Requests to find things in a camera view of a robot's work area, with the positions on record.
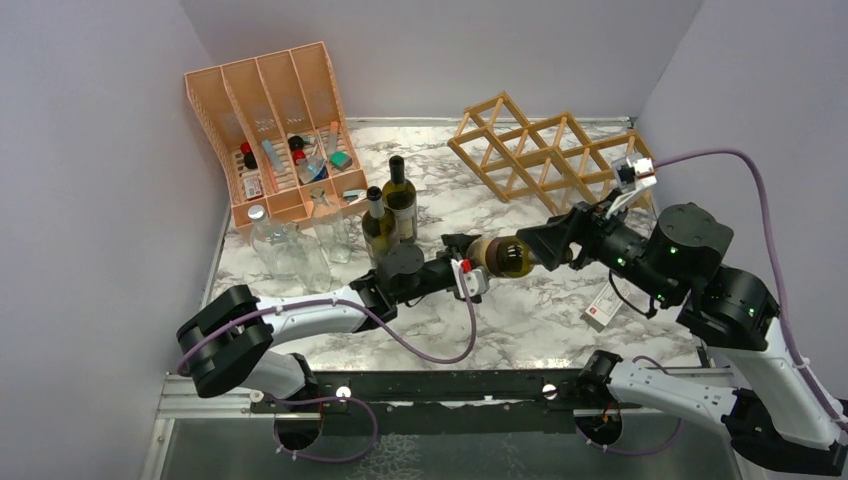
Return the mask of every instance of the wooden wine rack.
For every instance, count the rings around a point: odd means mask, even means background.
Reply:
[[[506,133],[495,133],[495,121],[506,107],[518,124]],[[488,119],[483,114],[491,110]],[[476,124],[474,128],[465,132],[468,122]],[[552,145],[542,138],[541,130],[556,127],[556,135]],[[569,129],[580,143],[577,147],[562,149],[560,143],[565,130]],[[469,142],[484,138],[488,141],[485,153],[479,158],[474,158],[470,149],[464,148]],[[506,142],[518,139],[514,148],[507,147]],[[527,141],[531,140],[537,147],[536,150],[525,152]],[[468,165],[480,180],[492,190],[492,192],[503,202],[527,195],[536,195],[548,208],[552,215],[565,213],[569,208],[569,199],[572,192],[577,191],[580,196],[590,203],[596,203],[599,199],[589,188],[590,185],[603,183],[601,198],[606,197],[612,188],[615,178],[610,161],[614,158],[606,158],[604,149],[626,145],[625,154],[632,155],[634,152],[647,158],[653,158],[648,147],[642,141],[639,133],[630,130],[624,135],[592,140],[580,127],[574,116],[569,112],[563,112],[538,122],[530,123],[524,113],[515,105],[506,92],[486,100],[483,103],[468,107],[459,124],[456,134],[448,140],[448,146]],[[497,153],[500,158],[493,158]],[[579,164],[572,165],[568,159],[579,156]],[[596,172],[587,173],[589,161],[597,165]],[[542,166],[537,178],[528,169]],[[558,179],[549,180],[550,168],[559,172]],[[502,170],[509,170],[509,179],[505,187],[501,187],[493,179],[492,174]],[[522,188],[514,188],[517,179],[521,179],[526,185]],[[645,192],[635,203],[635,207],[650,209],[650,192]]]

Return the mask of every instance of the marble countertop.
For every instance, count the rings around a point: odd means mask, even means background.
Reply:
[[[587,124],[584,128],[591,137],[602,138],[623,133],[626,125],[623,122]],[[418,189],[418,245],[428,259],[441,249],[443,233],[509,235],[518,228],[544,223],[550,216],[535,197],[510,203],[495,198],[447,147],[446,142],[455,130],[456,126],[351,125],[351,139],[372,185],[383,185],[388,180],[387,160],[391,155],[406,159],[407,177]],[[552,137],[552,132],[542,133]],[[577,144],[569,136],[563,142],[564,148]],[[472,148],[485,148],[485,144]],[[633,210],[628,223],[647,234],[653,218],[649,212]],[[355,239],[351,261],[344,265],[330,264],[338,286],[370,268],[360,217],[349,217],[347,221],[351,238]],[[314,234],[311,229],[306,233]],[[301,353],[314,370],[582,367],[596,349],[611,350],[625,358],[648,355],[668,366],[701,365],[696,340],[674,322],[676,310],[661,311],[646,320],[624,306],[603,331],[589,327],[580,315],[600,291],[606,277],[607,269],[595,263],[579,272],[565,267],[548,272],[538,267],[520,279],[493,279],[490,292],[475,306],[478,337],[474,351],[455,365],[421,360],[383,330],[320,335],[285,343],[274,350]],[[230,228],[224,239],[211,298],[238,284],[249,285],[256,295],[302,294],[300,287],[274,280],[256,253]],[[648,301],[641,292],[631,300],[636,305],[647,305]],[[414,308],[399,306],[398,317],[389,325],[413,346],[442,358],[454,357],[465,349],[470,329],[465,304],[447,292],[429,295]]]

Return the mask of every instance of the white wall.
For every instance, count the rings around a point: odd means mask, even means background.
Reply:
[[[706,0],[637,127],[658,157],[730,146],[760,167],[801,351],[841,398],[848,321],[848,4]],[[661,171],[662,206],[694,201],[732,227],[726,258],[774,285],[756,190],[732,157]]]
[[[226,205],[209,57],[176,1],[7,0],[0,59],[0,477],[136,478]]]
[[[316,41],[349,116],[637,115],[702,0],[180,0],[223,63]]]

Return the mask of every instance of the wine bottle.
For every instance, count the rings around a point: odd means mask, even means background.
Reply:
[[[520,278],[539,264],[530,247],[516,236],[478,238],[468,246],[466,255],[475,267],[485,268],[493,277]]]
[[[418,239],[418,197],[415,186],[403,171],[403,157],[389,159],[391,178],[383,186],[383,201],[395,214],[400,241],[415,243]]]
[[[368,199],[368,211],[362,216],[362,234],[365,247],[371,257],[371,266],[388,255],[389,250],[400,243],[397,222],[391,210],[383,205],[383,192],[380,187],[370,187],[365,193]]]

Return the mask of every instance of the clear plastic bottle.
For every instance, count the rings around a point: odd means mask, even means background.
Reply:
[[[331,262],[347,263],[350,261],[350,237],[339,206],[324,195],[324,189],[315,187],[309,191],[312,197],[312,227],[321,241],[321,246],[327,251]]]
[[[300,226],[295,222],[285,224],[283,232],[291,248],[288,252],[278,251],[277,255],[288,255],[292,258],[297,276],[308,293],[330,291],[333,276],[330,275],[330,266],[324,259],[318,240],[301,232]]]
[[[289,240],[283,225],[270,218],[261,205],[254,205],[247,211],[253,222],[250,232],[250,246],[256,250],[259,258],[277,280],[297,279],[295,259],[285,253],[290,249]]]

